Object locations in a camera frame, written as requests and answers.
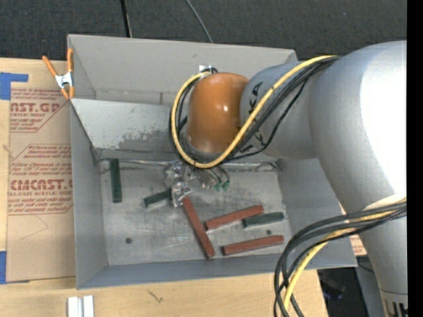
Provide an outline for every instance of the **black wire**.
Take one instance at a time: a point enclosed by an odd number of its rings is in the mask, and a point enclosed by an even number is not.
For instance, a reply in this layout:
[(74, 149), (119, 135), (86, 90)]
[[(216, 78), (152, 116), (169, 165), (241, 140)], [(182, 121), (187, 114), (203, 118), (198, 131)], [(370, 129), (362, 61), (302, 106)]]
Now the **black wire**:
[(213, 39), (210, 36), (209, 32), (207, 31), (206, 26), (204, 26), (203, 20), (200, 18), (200, 16), (198, 15), (196, 9), (194, 8), (194, 6), (191, 4), (190, 0), (185, 0), (185, 2), (187, 3), (187, 5), (191, 8), (191, 11), (194, 13), (194, 15), (196, 16), (198, 22), (200, 23), (201, 27), (203, 28), (204, 33), (206, 33), (206, 36), (208, 38), (208, 40), (213, 43)]
[(127, 38), (132, 38), (132, 31), (130, 26), (130, 19), (126, 10), (125, 0), (120, 0), (120, 8), (122, 10), (122, 16), (124, 17), (125, 33)]
[[(336, 60), (338, 60), (339, 57), (329, 57), (326, 59), (323, 59), (321, 61), (318, 61), (310, 66), (305, 67), (300, 72), (296, 73), (290, 81), (283, 87), (279, 95), (276, 97), (274, 101), (267, 107), (265, 112), (260, 116), (260, 118), (256, 118), (255, 125), (249, 130), (249, 132), (245, 135), (243, 142), (238, 145), (233, 152), (229, 155), (229, 159), (232, 159), (249, 141), (250, 139), (256, 135), (256, 133), (259, 131), (262, 124), (267, 120), (267, 118), (272, 114), (272, 112), (280, 105), (280, 103), (292, 92), (295, 88), (297, 88), (301, 83), (306, 82), (312, 75), (318, 73), (319, 71), (326, 69), (329, 65), (332, 65)], [(249, 157), (255, 154), (258, 154), (259, 152), (251, 153), (251, 155), (245, 155), (244, 157)]]
[(282, 113), (282, 115), (279, 117), (278, 121), (276, 122), (276, 125), (274, 126), (274, 128), (273, 128), (273, 130), (272, 130), (272, 132), (271, 132), (271, 134), (269, 136), (269, 140), (267, 140), (267, 142), (264, 144), (264, 146), (260, 150), (254, 151), (252, 153), (243, 154), (243, 155), (237, 156), (237, 157), (227, 158), (227, 159), (225, 159), (223, 161), (223, 163), (228, 163), (228, 162), (232, 162), (232, 161), (235, 161), (235, 160), (243, 159), (245, 157), (250, 157), (250, 156), (257, 155), (258, 153), (261, 153), (263, 150), (265, 150), (267, 147), (269, 147), (269, 145), (273, 141), (273, 138), (274, 138), (274, 136), (276, 134), (276, 131), (279, 128), (279, 125), (284, 120), (284, 118), (288, 114), (289, 110), (291, 109), (291, 107), (293, 106), (293, 104), (295, 103), (295, 101), (299, 98), (300, 94), (303, 92), (303, 89), (304, 89), (304, 86), (305, 86), (306, 83), (307, 83), (307, 80), (304, 81), (304, 83), (301, 86), (299, 92), (294, 96), (294, 98), (292, 99), (292, 101), (288, 104), (288, 106), (286, 107), (286, 109), (284, 110), (284, 112)]
[[(365, 227), (356, 229), (355, 231), (352, 232), (345, 232), (344, 234), (341, 234), (339, 236), (335, 236), (335, 237), (331, 237), (331, 238), (325, 238), (317, 243), (314, 243), (312, 246), (308, 247), (307, 249), (305, 249), (297, 258), (296, 260), (293, 262), (292, 266), (290, 267), (289, 271), (284, 274), (284, 280), (282, 281), (281, 285), (278, 286), (278, 288), (275, 288), (275, 292), (276, 292), (276, 298), (274, 301), (274, 315), (277, 316), (277, 312), (276, 312), (276, 307), (277, 304), (279, 304), (280, 306), (280, 310), (282, 311), (282, 314), (284, 316), (289, 317), (288, 312), (286, 311), (282, 299), (280, 297), (280, 293), (282, 292), (282, 290), (284, 289), (284, 287), (286, 287), (289, 284), (289, 277), (292, 275), (292, 273), (295, 271), (296, 267), (298, 266), (298, 264), (300, 263), (300, 261), (303, 259), (303, 257), (308, 253), (308, 251), (310, 251), (311, 249), (313, 249), (314, 247), (322, 244), (322, 243), (326, 243), (326, 242), (330, 242), (332, 240), (338, 240), (347, 236), (352, 236), (355, 234), (359, 234), (361, 232), (367, 231), (369, 229), (375, 228), (379, 225), (382, 225), (383, 223), (386, 223), (387, 221), (391, 221), (393, 219), (398, 219), (400, 217), (404, 217), (406, 215), (406, 207), (400, 210), (395, 211), (394, 213), (389, 214), (386, 217), (383, 217), (381, 219), (376, 220), (376, 222), (374, 223), (370, 223), (368, 225), (366, 225)], [(280, 270), (278, 271), (278, 269), (275, 270), (275, 276), (279, 276)], [(295, 309), (295, 311), (303, 316), (301, 310), (298, 307), (298, 311), (297, 309)]]
[[(405, 207), (406, 207), (406, 203), (398, 203), (398, 204), (394, 204), (394, 205), (388, 205), (388, 206), (383, 207), (383, 208), (377, 208), (377, 209), (372, 209), (372, 210), (367, 210), (367, 211), (359, 211), (357, 213), (352, 213), (352, 214), (339, 215), (339, 216), (331, 217), (331, 218), (313, 223), (312, 225), (309, 225), (309, 226), (305, 227), (304, 229), (301, 229), (288, 242), (287, 246), (284, 249), (284, 253), (281, 255), (280, 259), (278, 260), (278, 263), (277, 263), (276, 269), (275, 269), (275, 277), (274, 277), (275, 290), (279, 285), (279, 273), (282, 272), (283, 276), (284, 277), (286, 276), (286, 264), (288, 262), (288, 254), (297, 245), (299, 245), (299, 239), (302, 236), (304, 236), (305, 234), (307, 234), (308, 232), (312, 231), (313, 229), (317, 229), (319, 227), (322, 227), (323, 225), (333, 224), (333, 223), (336, 223), (336, 222), (339, 222), (339, 221), (345, 221), (345, 220), (348, 220), (348, 219), (357, 219), (357, 218), (364, 217), (364, 216), (367, 216), (367, 215), (384, 213), (386, 211), (404, 209)], [(321, 234), (323, 234), (323, 232), (320, 233), (317, 230), (317, 231), (314, 232), (314, 234), (309, 235), (309, 238), (314, 238), (314, 237), (320, 236)], [(292, 302), (292, 305), (294, 306), (294, 308), (297, 310), (297, 303), (295, 301), (294, 296), (292, 296), (291, 302)]]

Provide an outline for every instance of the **black floor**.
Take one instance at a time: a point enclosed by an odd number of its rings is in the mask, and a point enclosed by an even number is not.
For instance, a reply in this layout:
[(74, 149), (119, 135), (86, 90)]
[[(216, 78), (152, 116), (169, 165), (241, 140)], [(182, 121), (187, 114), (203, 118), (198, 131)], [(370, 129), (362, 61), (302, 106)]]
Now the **black floor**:
[[(406, 39), (407, 0), (190, 0), (215, 43), (292, 48), (299, 59)], [(208, 42), (185, 0), (126, 0), (134, 38)], [(64, 59), (69, 34), (126, 36), (120, 0), (0, 0), (0, 56)], [(332, 317), (365, 317), (353, 269)]]

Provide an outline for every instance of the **red stick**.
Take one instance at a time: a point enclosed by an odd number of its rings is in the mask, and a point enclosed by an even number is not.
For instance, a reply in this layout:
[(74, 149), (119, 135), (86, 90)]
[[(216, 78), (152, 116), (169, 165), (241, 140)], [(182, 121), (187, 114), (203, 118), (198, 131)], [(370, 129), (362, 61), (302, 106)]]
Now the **red stick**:
[(251, 250), (257, 250), (267, 248), (269, 246), (276, 246), (284, 242), (282, 235), (267, 236), (263, 238), (257, 238), (256, 240), (246, 240), (240, 243), (228, 244), (222, 248), (224, 256), (239, 254), (240, 252), (247, 252)]
[(194, 206), (192, 205), (190, 198), (186, 196), (182, 200), (182, 202), (183, 202), (182, 208), (184, 208), (185, 216), (190, 222), (192, 230), (194, 230), (194, 234), (197, 238), (198, 243), (201, 246), (201, 249), (203, 250), (204, 255), (207, 258), (212, 258), (215, 255), (213, 245), (210, 242), (210, 239), (207, 236), (206, 231), (204, 230), (203, 224), (198, 218), (197, 212)]
[(229, 223), (240, 221), (242, 219), (246, 219), (250, 216), (259, 215), (264, 212), (264, 208), (262, 205), (253, 205), (252, 207), (235, 211), (234, 213), (230, 213), (228, 215), (216, 217), (215, 219), (208, 220), (205, 225), (206, 229), (214, 229), (220, 227), (222, 225), (227, 225)]

